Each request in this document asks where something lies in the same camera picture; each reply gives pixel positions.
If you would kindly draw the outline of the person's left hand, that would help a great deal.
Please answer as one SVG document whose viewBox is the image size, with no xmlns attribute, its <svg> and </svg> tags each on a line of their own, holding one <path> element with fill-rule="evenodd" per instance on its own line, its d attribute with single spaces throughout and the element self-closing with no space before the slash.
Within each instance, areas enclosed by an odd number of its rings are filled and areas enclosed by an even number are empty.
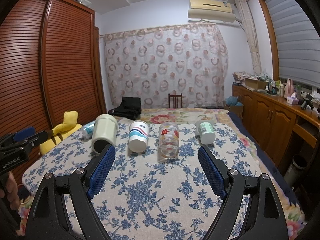
<svg viewBox="0 0 320 240">
<path fill-rule="evenodd" d="M 5 193 L 3 190 L 0 190 L 0 197 L 7 198 L 10 203 L 10 208 L 12 210 L 17 210 L 20 205 L 20 199 L 18 196 L 17 183 L 12 172 L 9 172 L 5 189 L 7 193 Z"/>
</svg>

